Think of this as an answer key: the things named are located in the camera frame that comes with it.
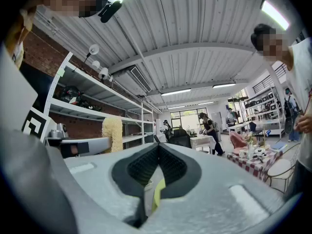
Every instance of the hand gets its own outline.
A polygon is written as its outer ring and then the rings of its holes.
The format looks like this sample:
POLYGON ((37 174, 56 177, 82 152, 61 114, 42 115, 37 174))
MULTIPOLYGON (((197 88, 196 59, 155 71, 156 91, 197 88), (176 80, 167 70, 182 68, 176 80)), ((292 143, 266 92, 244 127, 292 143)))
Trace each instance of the hand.
POLYGON ((305 134, 312 132, 312 115, 299 116, 297 124, 294 125, 295 131, 304 132, 305 134))

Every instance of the ceiling beam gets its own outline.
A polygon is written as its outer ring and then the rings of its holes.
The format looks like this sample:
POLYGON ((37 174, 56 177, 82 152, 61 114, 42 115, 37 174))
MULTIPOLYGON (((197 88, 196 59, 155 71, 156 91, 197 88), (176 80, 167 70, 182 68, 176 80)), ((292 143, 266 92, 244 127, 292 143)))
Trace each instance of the ceiling beam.
MULTIPOLYGON (((179 87, 173 87, 173 88, 167 88, 167 89, 163 89, 161 90, 161 93, 170 93, 170 92, 174 92, 174 91, 178 91, 178 90, 184 90, 184 89, 200 89, 200 88, 207 88, 207 87, 212 87, 214 85, 218 85, 218 84, 225 84, 225 83, 231 83, 233 82, 232 80, 223 80, 223 81, 210 81, 210 82, 206 82, 206 83, 199 83, 199 84, 193 84, 193 85, 189 85, 189 86, 179 86, 179 87)), ((237 84, 248 84, 248 80, 247 79, 242 79, 242 80, 236 80, 237 84)), ((159 95, 159 92, 157 90, 151 91, 149 93, 146 93, 146 96, 154 96, 154 95, 159 95)))
MULTIPOLYGON (((199 98, 193 98, 193 99, 185 99, 185 100, 176 100, 176 101, 171 101, 171 102, 166 102, 167 106, 173 106, 173 105, 179 105, 179 104, 185 104, 185 103, 192 103, 192 102, 208 102, 211 99, 218 99, 218 98, 228 98, 230 97, 231 94, 222 94, 222 95, 217 95, 217 96, 207 96, 207 97, 199 97, 199 98)), ((159 103, 159 104, 154 104, 156 107, 163 107, 166 106, 165 103, 159 103)))
MULTIPOLYGON (((185 43, 178 44, 173 46, 168 46, 160 49, 154 49, 152 51, 148 51, 143 53, 143 57, 145 60, 154 59, 161 56, 172 55, 176 53, 185 53, 189 51, 207 51, 207 50, 216 50, 216 49, 229 49, 229 50, 238 50, 238 51, 247 51, 247 52, 255 52, 254 48, 249 48, 236 44, 229 43, 221 43, 221 42, 193 42, 193 43, 185 43)), ((140 55, 136 55, 134 57, 130 57, 126 60, 123 60, 111 67, 108 68, 110 74, 113 74, 119 70, 127 68, 131 65, 137 64, 141 62, 142 58, 140 55)))

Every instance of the black shirt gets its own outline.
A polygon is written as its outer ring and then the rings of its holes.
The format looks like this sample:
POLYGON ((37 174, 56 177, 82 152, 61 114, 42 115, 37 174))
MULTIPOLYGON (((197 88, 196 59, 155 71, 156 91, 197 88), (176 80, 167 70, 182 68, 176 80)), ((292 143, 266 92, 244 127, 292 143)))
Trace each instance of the black shirt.
POLYGON ((204 124, 204 127, 206 128, 206 130, 209 130, 209 129, 210 129, 210 125, 212 125, 213 123, 212 123, 211 120, 208 120, 207 123, 205 123, 205 122, 203 121, 203 124, 204 124))

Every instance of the backpack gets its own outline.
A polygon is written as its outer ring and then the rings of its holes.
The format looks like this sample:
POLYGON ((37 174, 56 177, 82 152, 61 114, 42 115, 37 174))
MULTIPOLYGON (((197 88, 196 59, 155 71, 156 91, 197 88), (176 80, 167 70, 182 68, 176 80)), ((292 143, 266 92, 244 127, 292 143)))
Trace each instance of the backpack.
POLYGON ((286 118, 290 118, 293 116, 293 106, 292 104, 289 102, 290 100, 290 96, 288 97, 288 100, 284 99, 285 100, 285 103, 284 103, 284 110, 285 110, 285 117, 286 118))

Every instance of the ceiling vent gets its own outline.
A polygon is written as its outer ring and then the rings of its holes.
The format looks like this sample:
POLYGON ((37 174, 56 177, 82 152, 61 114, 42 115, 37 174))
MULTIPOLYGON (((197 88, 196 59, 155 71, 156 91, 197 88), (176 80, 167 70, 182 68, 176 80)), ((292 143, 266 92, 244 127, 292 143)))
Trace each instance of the ceiling vent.
POLYGON ((146 79, 144 79, 143 75, 141 72, 137 69, 135 66, 133 69, 131 69, 131 73, 135 76, 135 78, 141 83, 143 88, 146 89, 147 92, 150 92, 152 89, 150 85, 147 83, 146 79))

